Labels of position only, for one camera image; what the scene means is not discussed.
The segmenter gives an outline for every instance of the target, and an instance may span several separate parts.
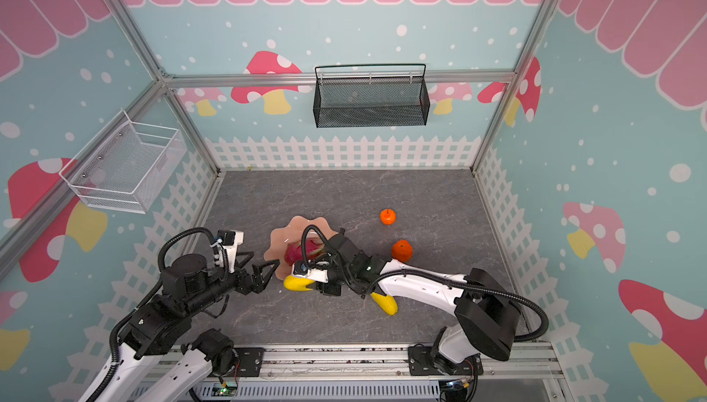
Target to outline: white picket fence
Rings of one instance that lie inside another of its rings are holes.
[[[415,141],[405,137],[388,141],[380,137],[369,141],[363,137],[354,141],[351,137],[331,141],[320,137],[318,141],[305,138],[290,141],[281,138],[255,141],[248,138],[241,142],[236,138],[227,142],[206,140],[211,154],[223,169],[464,169],[474,162],[482,139],[468,141],[464,136],[459,141],[452,137],[440,141],[437,137],[426,141],[420,137]]]
[[[578,401],[606,402],[604,395],[609,385],[592,373],[590,362],[594,354],[579,344],[577,335],[580,326],[567,316],[568,302],[557,295],[558,280],[547,273],[548,258],[538,253],[540,241],[530,235],[532,226],[523,220],[525,209],[517,207],[518,195],[512,193],[513,183],[506,181],[506,171],[501,169],[501,161],[496,157],[496,149],[490,148],[477,176],[483,188],[482,195],[490,206],[491,219],[500,236],[500,246],[509,264],[510,274],[518,292],[539,303],[550,318],[546,337],[558,352],[557,359],[572,395]]]
[[[84,328],[87,338],[84,350],[66,358],[72,367],[68,378],[49,387],[55,402],[75,401],[81,397],[110,355],[106,342],[110,330],[157,282],[159,272],[156,260],[160,248],[169,238],[194,225],[212,175],[206,162],[196,152],[189,152],[189,159],[182,161],[182,167],[183,172],[177,173],[177,184],[170,185],[169,197],[158,199],[162,201],[162,212],[151,212],[155,223],[151,228],[144,228],[145,241],[134,245],[135,260],[123,263],[125,277],[122,281],[111,283],[115,296],[110,302],[98,305],[102,315],[100,321],[96,326]],[[177,253],[178,248],[179,243],[171,252]],[[165,260],[169,265],[170,256]]]

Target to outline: white mesh basket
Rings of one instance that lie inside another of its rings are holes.
[[[59,175],[87,206],[135,213],[147,212],[187,152],[179,129],[130,119],[76,164],[84,149]]]

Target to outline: dragon fruit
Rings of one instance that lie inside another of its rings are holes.
[[[314,259],[322,253],[324,245],[317,244],[312,239],[308,239],[305,248],[307,249],[307,257],[309,259]],[[291,242],[287,245],[287,250],[285,251],[285,262],[287,265],[295,264],[295,261],[302,259],[302,243],[301,241]]]

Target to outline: wire basket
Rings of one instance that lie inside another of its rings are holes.
[[[424,126],[425,70],[416,63],[317,66],[314,121],[318,128]]]
[[[187,152],[179,129],[130,119],[76,163],[92,142],[59,175],[87,206],[113,211],[146,213]]]

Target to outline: white polka dot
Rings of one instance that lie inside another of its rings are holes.
[[[55,261],[61,259],[61,253],[64,250],[64,238],[65,234],[61,234],[57,237],[53,237],[51,241],[47,244],[47,255]]]
[[[676,183],[687,181],[692,175],[692,169],[684,163],[679,163],[670,168],[670,179]]]
[[[663,300],[673,313],[683,319],[693,321],[700,318],[702,313],[704,313],[704,309],[702,307],[698,307],[695,304],[690,304],[687,301],[683,301],[680,298],[673,295],[668,295],[667,293],[663,293]]]
[[[618,229],[614,232],[614,238],[620,244],[626,244],[626,230]]]
[[[15,227],[15,225],[20,222],[20,218],[8,218],[5,221],[3,221],[3,226],[5,226],[8,229],[12,229]]]
[[[22,304],[27,300],[27,292],[17,292],[10,298],[10,307],[13,309],[18,309],[22,307]]]
[[[613,260],[606,258],[604,260],[604,266],[606,267],[606,271],[610,274],[616,273],[616,263]]]
[[[680,240],[680,233],[675,230],[670,230],[667,232],[667,240],[670,242],[678,242]]]
[[[20,136],[20,128],[9,121],[0,124],[0,133],[7,138],[17,138]]]
[[[662,327],[660,322],[651,313],[648,313],[644,309],[633,310],[631,315],[636,318],[638,322],[641,323],[648,331],[656,335],[659,339],[662,339]]]
[[[61,158],[42,159],[38,161],[37,164],[41,170],[47,172],[48,174],[56,174],[62,167],[64,167],[64,164],[61,162]]]
[[[594,230],[592,230],[592,232],[594,233],[594,236],[596,236],[599,239],[606,236],[606,228],[601,224],[595,225]]]
[[[292,66],[292,62],[287,60],[283,56],[277,56],[277,63],[283,68],[289,68],[290,66]]]

